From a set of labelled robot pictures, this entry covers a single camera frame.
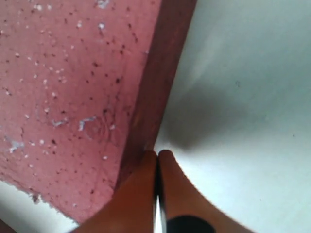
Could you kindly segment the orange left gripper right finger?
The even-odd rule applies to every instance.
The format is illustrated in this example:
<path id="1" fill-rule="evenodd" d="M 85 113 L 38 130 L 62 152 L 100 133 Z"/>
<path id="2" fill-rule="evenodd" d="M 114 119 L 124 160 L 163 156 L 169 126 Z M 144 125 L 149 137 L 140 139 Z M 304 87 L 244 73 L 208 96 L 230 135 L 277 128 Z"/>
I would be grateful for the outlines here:
<path id="1" fill-rule="evenodd" d="M 193 186 L 170 150 L 157 159 L 158 195 L 164 233 L 249 233 Z"/>

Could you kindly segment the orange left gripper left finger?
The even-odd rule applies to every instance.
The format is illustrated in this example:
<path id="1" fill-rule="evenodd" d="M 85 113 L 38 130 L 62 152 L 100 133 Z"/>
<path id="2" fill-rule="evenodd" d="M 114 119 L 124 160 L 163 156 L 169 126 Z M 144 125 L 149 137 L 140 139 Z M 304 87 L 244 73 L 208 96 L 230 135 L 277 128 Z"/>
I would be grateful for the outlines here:
<path id="1" fill-rule="evenodd" d="M 157 155 L 144 152 L 137 169 L 98 213 L 76 233 L 152 233 L 154 231 Z"/>

